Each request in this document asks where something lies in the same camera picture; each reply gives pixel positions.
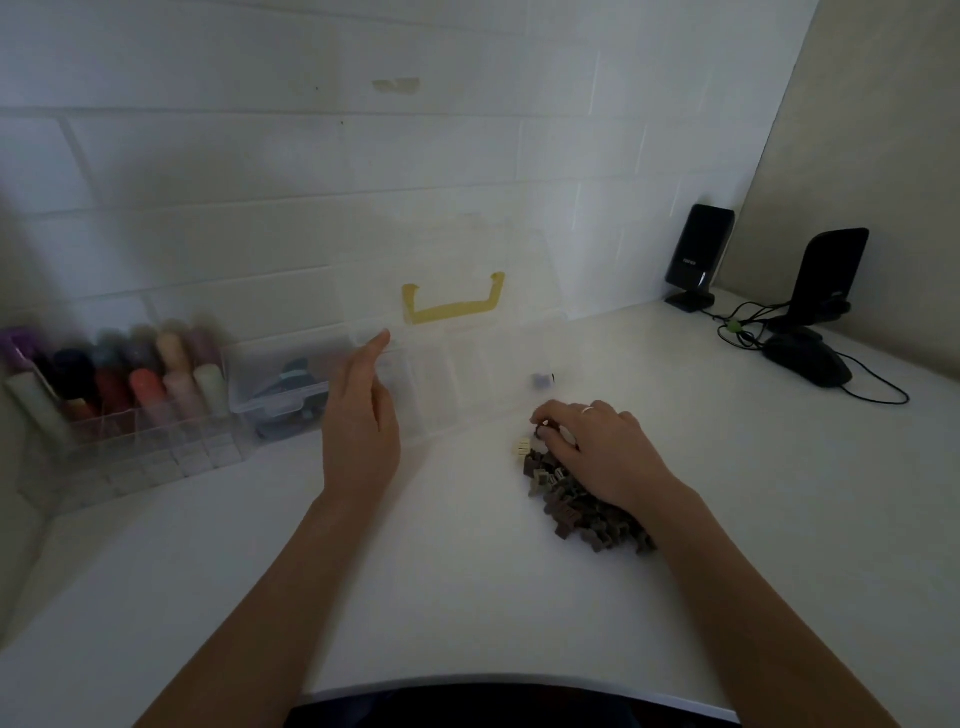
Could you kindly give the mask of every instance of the forearm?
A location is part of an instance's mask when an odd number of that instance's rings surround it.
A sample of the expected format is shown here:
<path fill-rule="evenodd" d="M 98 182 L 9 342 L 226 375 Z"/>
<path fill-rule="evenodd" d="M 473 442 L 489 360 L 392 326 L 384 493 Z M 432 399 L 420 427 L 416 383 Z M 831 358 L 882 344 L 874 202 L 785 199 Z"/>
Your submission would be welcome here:
<path fill-rule="evenodd" d="M 744 725 L 896 725 L 677 482 L 637 509 Z"/>
<path fill-rule="evenodd" d="M 281 725 L 372 514 L 372 506 L 318 497 L 256 586 L 137 725 Z"/>

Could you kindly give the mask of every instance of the finger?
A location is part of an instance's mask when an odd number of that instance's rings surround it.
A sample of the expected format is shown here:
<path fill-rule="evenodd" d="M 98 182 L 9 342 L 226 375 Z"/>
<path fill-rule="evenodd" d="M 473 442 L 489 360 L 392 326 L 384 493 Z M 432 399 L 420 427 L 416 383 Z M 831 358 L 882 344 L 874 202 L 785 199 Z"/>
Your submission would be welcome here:
<path fill-rule="evenodd" d="M 583 454 L 570 445 L 560 432 L 551 428 L 540 426 L 537 428 L 537 434 L 546 443 L 547 448 L 560 460 L 561 463 L 574 475 L 580 470 Z"/>
<path fill-rule="evenodd" d="M 593 407 L 593 409 L 597 410 L 598 412 L 606 412 L 608 415 L 616 414 L 616 410 L 613 409 L 609 404 L 607 404 L 603 400 L 594 400 L 590 404 L 590 406 Z"/>
<path fill-rule="evenodd" d="M 394 398 L 390 390 L 383 386 L 380 377 L 373 378 L 373 415 L 376 423 L 380 426 L 381 432 L 389 432 L 397 429 L 399 425 L 396 422 L 396 409 L 394 408 Z"/>
<path fill-rule="evenodd" d="M 390 332 L 383 329 L 350 357 L 347 396 L 368 397 L 376 376 L 376 360 L 390 343 Z"/>
<path fill-rule="evenodd" d="M 585 404 L 580 404 L 579 402 L 571 402 L 569 406 L 581 414 L 583 414 L 584 410 L 587 409 Z M 553 429 L 560 429 L 560 424 L 555 420 L 551 420 L 550 418 L 538 421 L 537 425 L 546 425 L 548 427 L 552 427 Z"/>
<path fill-rule="evenodd" d="M 630 412 L 621 412 L 620 419 L 623 420 L 628 425 L 634 425 L 640 427 L 640 420 L 633 416 Z"/>
<path fill-rule="evenodd" d="M 537 424 L 545 420 L 549 420 L 557 425 L 563 425 L 573 433 L 574 437 L 578 437 L 578 431 L 583 431 L 583 420 L 580 410 L 574 409 L 569 404 L 564 404 L 561 401 L 550 400 L 549 402 L 545 402 L 537 408 L 533 417 L 530 418 L 530 422 Z"/>
<path fill-rule="evenodd" d="M 329 398 L 332 400 L 342 399 L 343 395 L 347 392 L 347 372 L 349 363 L 350 360 L 345 359 L 338 364 L 336 374 L 333 375 L 333 379 L 330 380 Z"/>

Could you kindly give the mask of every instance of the right hand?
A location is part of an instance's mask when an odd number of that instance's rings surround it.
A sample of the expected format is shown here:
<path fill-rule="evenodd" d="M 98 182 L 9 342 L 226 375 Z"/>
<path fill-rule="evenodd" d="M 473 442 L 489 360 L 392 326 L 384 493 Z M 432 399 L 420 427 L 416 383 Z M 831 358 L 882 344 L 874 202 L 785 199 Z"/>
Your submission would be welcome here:
<path fill-rule="evenodd" d="M 643 520 L 662 497 L 685 486 L 666 467 L 630 412 L 617 414 L 600 400 L 590 407 L 584 412 L 585 404 L 551 400 L 537 408 L 530 422 L 588 491 Z M 576 439 L 576 447 L 564 439 L 560 425 Z"/>

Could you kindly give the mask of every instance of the beige wall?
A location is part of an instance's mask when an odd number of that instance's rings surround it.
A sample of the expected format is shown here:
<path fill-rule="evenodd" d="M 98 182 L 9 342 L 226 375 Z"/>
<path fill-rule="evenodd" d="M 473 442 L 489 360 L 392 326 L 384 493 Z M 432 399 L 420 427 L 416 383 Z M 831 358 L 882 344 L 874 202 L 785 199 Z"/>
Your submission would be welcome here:
<path fill-rule="evenodd" d="M 821 0 L 718 284 L 788 299 L 866 227 L 850 336 L 960 378 L 960 2 Z"/>

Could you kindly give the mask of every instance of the yellow handle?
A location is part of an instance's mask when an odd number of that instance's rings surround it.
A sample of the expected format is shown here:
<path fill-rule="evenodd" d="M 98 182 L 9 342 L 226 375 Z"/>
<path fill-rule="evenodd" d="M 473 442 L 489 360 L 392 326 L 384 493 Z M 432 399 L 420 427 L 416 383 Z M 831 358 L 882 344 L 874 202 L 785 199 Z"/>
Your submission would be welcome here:
<path fill-rule="evenodd" d="M 420 289 L 415 283 L 405 283 L 401 289 L 403 292 L 403 307 L 406 309 L 407 318 L 414 326 L 417 324 L 430 324 L 434 321 L 443 319 L 455 319 L 458 316 L 471 316 L 474 313 L 486 313 L 493 311 L 496 305 L 500 303 L 500 291 L 503 290 L 503 281 L 507 277 L 506 273 L 494 273 L 490 276 L 493 286 L 490 289 L 490 297 L 485 301 L 461 301 L 459 303 L 445 303 L 433 308 L 425 308 L 423 311 L 414 310 L 414 298 Z"/>

